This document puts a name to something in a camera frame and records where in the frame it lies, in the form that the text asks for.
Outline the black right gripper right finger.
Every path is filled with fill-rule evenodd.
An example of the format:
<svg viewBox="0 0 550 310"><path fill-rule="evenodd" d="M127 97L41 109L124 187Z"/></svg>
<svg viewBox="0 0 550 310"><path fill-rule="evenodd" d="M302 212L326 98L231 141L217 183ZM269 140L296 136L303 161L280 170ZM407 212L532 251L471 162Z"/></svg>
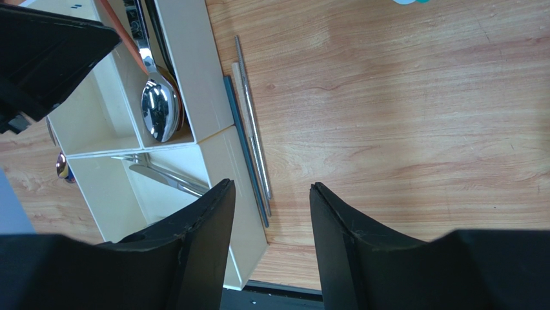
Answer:
<svg viewBox="0 0 550 310"><path fill-rule="evenodd" d="M458 229L431 242L309 193L326 309L548 309L549 232Z"/></svg>

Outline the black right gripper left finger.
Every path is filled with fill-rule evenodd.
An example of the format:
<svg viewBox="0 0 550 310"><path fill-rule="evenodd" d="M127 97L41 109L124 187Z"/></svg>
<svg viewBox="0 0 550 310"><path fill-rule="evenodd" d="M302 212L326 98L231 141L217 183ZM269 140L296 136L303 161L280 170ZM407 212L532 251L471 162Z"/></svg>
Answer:
<svg viewBox="0 0 550 310"><path fill-rule="evenodd" d="M116 243L3 235L1 308L219 309L235 206L224 179Z"/></svg>

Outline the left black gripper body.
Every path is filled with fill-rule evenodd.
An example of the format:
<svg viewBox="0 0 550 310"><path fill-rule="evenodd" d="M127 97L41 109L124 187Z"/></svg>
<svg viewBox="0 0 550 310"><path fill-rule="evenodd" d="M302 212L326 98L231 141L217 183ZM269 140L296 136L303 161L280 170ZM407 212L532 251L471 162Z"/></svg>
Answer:
<svg viewBox="0 0 550 310"><path fill-rule="evenodd" d="M99 21L1 5L1 132L26 130L121 43Z"/></svg>

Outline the orange spoon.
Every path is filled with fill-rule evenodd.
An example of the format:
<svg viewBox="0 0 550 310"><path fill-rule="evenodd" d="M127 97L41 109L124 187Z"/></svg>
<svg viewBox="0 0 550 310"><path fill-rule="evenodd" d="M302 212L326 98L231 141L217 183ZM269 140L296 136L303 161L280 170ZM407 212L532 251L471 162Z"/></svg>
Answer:
<svg viewBox="0 0 550 310"><path fill-rule="evenodd" d="M112 23L112 26L113 26L114 30L117 32L117 34L121 38L123 44L128 49L131 56L134 58L135 62L139 65L140 69L145 74L148 74L147 69L146 69L145 65L143 64L143 60L141 58L141 55L139 54L139 51L138 51L138 48L137 48L135 42L130 37L130 35L127 33L127 31L124 29L121 21L119 20L119 18L116 15L115 11L111 7L110 3L107 0L99 0L99 4L103 7L103 10L107 13L107 17L110 20L110 22Z"/></svg>

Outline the silver table knife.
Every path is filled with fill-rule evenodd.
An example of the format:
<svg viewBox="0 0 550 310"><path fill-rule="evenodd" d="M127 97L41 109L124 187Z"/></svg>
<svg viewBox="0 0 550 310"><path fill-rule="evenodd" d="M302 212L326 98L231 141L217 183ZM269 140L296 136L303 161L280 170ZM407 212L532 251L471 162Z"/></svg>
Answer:
<svg viewBox="0 0 550 310"><path fill-rule="evenodd" d="M129 169L140 175L146 176L158 183L167 185L169 187L173 187L179 191L185 192L187 194L191 194L198 198L202 197L204 194L207 193L207 191L209 191L208 187L185 180L181 176L175 176L161 169L146 167L140 164L130 165Z"/></svg>

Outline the iridescent rainbow spoon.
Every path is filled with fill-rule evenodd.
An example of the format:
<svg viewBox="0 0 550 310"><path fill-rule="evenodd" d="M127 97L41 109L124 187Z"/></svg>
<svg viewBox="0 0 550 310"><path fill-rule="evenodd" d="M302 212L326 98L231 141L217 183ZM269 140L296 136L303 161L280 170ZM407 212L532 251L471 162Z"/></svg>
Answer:
<svg viewBox="0 0 550 310"><path fill-rule="evenodd" d="M67 183L76 182L74 174L66 160L66 156L62 152L60 152L57 157L56 171L58 178L65 180Z"/></svg>

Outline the black spoon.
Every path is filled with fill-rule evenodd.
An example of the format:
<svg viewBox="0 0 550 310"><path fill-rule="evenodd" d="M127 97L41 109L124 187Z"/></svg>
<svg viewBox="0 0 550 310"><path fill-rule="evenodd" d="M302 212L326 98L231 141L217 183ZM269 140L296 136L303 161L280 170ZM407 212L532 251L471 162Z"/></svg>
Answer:
<svg viewBox="0 0 550 310"><path fill-rule="evenodd" d="M158 14L158 10L157 10L157 6L155 4L155 1L154 0L144 0L144 2L145 2L145 5L147 7L149 18L150 18L151 23L152 23L152 28L154 30L154 33L156 35L156 38L157 38L157 41L158 41L158 44L159 44L159 49L160 49L161 55L162 55L163 60L166 64L166 66L167 66L167 70L172 75L173 78L176 78L176 74L175 74L175 71L174 71L174 67L172 65L172 60L170 58L170 54L169 54L169 51L168 51L168 46L167 46L167 43L165 41L165 36L164 36L163 29L162 29L161 21L159 19L159 14Z"/></svg>

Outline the large silver spoon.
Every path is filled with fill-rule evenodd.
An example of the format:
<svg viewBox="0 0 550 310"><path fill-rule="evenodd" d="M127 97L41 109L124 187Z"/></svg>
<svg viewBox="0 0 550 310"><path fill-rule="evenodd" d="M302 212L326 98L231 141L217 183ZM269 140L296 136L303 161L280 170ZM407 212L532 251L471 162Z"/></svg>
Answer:
<svg viewBox="0 0 550 310"><path fill-rule="evenodd" d="M180 121L180 100L175 82L167 79L167 73L156 65L141 2L123 3L132 39L148 72L141 98L143 121L151 136L164 143L173 136Z"/></svg>

